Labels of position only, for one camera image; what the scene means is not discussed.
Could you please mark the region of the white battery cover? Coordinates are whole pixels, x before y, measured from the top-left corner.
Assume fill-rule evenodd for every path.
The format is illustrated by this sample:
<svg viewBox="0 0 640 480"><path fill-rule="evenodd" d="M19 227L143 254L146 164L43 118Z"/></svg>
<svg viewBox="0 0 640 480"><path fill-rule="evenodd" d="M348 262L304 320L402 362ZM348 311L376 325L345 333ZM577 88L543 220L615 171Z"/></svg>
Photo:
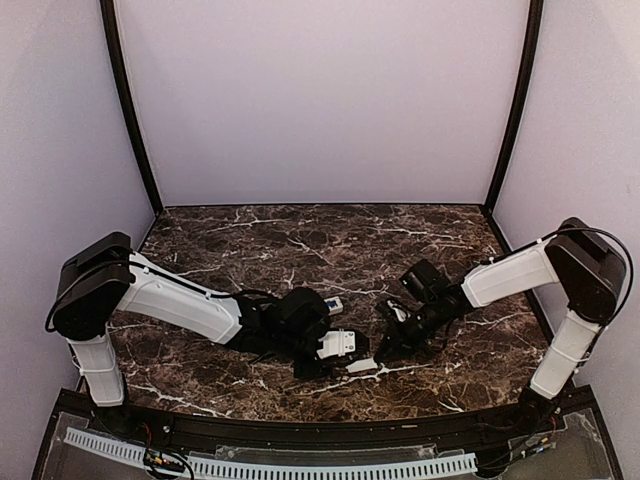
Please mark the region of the white battery cover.
<svg viewBox="0 0 640 480"><path fill-rule="evenodd" d="M348 373L359 373L368 370L377 370L379 364L372 358L366 358L354 361L346 366Z"/></svg>

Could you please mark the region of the white remote control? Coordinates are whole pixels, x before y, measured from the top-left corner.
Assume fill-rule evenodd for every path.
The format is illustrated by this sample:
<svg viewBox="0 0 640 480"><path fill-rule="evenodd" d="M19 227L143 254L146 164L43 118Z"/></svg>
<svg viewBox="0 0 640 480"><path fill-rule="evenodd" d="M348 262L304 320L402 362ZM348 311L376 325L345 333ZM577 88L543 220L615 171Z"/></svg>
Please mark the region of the white remote control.
<svg viewBox="0 0 640 480"><path fill-rule="evenodd" d="M329 309L330 316L341 314L344 311L343 302L338 296L326 298L324 302Z"/></svg>

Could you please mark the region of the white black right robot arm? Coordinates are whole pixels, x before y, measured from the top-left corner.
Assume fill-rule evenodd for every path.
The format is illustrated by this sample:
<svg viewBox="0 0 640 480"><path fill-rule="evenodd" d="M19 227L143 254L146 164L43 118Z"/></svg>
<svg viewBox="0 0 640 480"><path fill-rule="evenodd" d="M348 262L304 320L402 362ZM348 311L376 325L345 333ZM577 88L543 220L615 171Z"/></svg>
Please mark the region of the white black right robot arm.
<svg viewBox="0 0 640 480"><path fill-rule="evenodd" d="M531 301L537 289L557 285L567 300L563 319L529 380L526 389L533 395L510 413L511 426L530 434L549 416L546 400L561 393L621 313L634 276L627 246L577 217L527 245L479 263L458 280L421 259L399 279L418 307L411 309L392 297L377 306L387 328L374 359L388 363L414 356L456 319L512 297Z"/></svg>

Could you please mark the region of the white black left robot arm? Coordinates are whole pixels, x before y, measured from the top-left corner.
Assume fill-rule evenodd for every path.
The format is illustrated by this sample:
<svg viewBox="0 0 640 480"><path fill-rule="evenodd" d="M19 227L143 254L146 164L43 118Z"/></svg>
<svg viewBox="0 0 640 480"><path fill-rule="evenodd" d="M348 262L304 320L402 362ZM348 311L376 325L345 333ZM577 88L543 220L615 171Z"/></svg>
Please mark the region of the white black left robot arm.
<svg viewBox="0 0 640 480"><path fill-rule="evenodd" d="M70 345L101 417L120 436L141 427L140 412L126 401L107 322L116 311L177 326L228 349L276 354L294 363L298 378L328 373L356 351L352 331L331 329L332 309L314 290L283 297L245 289L224 293L173 274L113 232L62 266L57 297L45 320L49 333Z"/></svg>

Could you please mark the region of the black front frame rail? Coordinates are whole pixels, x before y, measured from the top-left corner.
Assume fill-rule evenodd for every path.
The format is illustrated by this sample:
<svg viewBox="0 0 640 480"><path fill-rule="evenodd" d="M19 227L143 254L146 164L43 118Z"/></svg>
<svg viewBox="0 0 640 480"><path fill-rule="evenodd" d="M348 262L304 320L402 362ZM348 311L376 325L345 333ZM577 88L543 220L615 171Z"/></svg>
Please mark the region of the black front frame rail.
<svg viewBox="0 0 640 480"><path fill-rule="evenodd" d="M422 444L492 449L549 424L517 405L408 420L337 423L230 420L138 406L126 406L124 411L133 425L144 423L150 428L156 445L204 450L222 445L347 450Z"/></svg>

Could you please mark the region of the black right corner frame post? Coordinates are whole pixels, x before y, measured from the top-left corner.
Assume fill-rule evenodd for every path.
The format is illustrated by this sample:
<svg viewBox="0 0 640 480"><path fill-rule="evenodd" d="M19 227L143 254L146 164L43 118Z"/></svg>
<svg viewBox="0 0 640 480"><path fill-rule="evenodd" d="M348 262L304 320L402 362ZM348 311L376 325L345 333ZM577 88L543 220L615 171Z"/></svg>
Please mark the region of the black right corner frame post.
<svg viewBox="0 0 640 480"><path fill-rule="evenodd" d="M521 58L509 115L494 172L483 204L483 210L485 211L486 216L492 216L495 211L514 151L529 92L542 24L543 10L543 0L531 0L529 2Z"/></svg>

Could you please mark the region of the black corner frame post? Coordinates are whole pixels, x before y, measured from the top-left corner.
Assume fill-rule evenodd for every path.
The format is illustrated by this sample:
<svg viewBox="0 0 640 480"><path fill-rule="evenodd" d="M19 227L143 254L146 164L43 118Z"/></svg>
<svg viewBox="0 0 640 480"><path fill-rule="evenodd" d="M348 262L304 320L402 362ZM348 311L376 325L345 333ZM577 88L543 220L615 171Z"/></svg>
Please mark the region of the black corner frame post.
<svg viewBox="0 0 640 480"><path fill-rule="evenodd" d="M148 201L154 215L158 216L163 212L164 205L152 172L134 105L120 38L116 3L113 0L100 0L99 7L111 70L130 145Z"/></svg>
<svg viewBox="0 0 640 480"><path fill-rule="evenodd" d="M486 216L492 216L495 211L514 151L529 92L542 24L543 10L543 0L531 0L529 2L521 58L509 115L494 172L483 204L483 210L485 211Z"/></svg>

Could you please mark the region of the black left corner frame post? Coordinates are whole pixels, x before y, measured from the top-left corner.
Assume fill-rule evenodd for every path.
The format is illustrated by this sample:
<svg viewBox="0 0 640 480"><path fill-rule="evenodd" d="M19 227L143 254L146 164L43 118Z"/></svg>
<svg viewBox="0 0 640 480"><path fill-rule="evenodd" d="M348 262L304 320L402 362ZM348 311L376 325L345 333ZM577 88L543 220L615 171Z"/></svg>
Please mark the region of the black left corner frame post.
<svg viewBox="0 0 640 480"><path fill-rule="evenodd" d="M116 3L113 0L100 0L99 7L111 70L130 145L148 201L154 215L158 216L163 212L164 205L152 172L134 105L120 38Z"/></svg>

